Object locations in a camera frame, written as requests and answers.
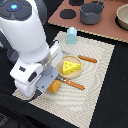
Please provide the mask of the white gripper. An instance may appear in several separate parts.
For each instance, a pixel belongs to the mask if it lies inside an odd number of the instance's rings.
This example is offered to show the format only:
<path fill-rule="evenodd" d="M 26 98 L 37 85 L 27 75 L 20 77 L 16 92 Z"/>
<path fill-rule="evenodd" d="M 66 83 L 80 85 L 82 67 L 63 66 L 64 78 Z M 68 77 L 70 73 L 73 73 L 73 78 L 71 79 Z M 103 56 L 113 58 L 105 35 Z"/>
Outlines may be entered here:
<path fill-rule="evenodd" d="M 63 58 L 58 42 L 49 46 L 47 42 L 14 45 L 18 59 L 10 71 L 16 88 L 30 97 L 39 89 L 46 90 L 57 77 L 55 67 Z"/>

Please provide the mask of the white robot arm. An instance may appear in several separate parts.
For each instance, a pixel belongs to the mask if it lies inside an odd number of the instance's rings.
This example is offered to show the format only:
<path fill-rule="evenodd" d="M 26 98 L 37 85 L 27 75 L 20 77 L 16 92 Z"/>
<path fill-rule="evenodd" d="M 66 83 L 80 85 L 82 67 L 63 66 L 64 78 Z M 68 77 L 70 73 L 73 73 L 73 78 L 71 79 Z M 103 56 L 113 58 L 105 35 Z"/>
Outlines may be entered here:
<path fill-rule="evenodd" d="M 0 4 L 0 32 L 14 50 L 16 63 L 10 75 L 17 89 L 30 97 L 44 92 L 58 75 L 55 67 L 63 57 L 57 41 L 46 42 L 43 25 L 47 8 L 43 0 L 4 0 Z"/>

